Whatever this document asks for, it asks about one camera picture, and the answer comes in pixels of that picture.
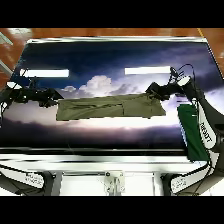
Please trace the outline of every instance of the tiled floor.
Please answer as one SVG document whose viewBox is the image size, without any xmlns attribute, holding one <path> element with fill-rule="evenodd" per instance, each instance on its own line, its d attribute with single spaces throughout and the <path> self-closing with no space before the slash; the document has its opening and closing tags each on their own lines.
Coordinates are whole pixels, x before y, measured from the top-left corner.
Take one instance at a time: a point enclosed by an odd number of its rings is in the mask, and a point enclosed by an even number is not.
<svg viewBox="0 0 224 224">
<path fill-rule="evenodd" d="M 224 28 L 0 28 L 13 45 L 0 36 L 0 60 L 11 70 L 30 38 L 68 36 L 204 36 L 224 74 Z M 0 88 L 8 78 L 0 71 Z"/>
</svg>

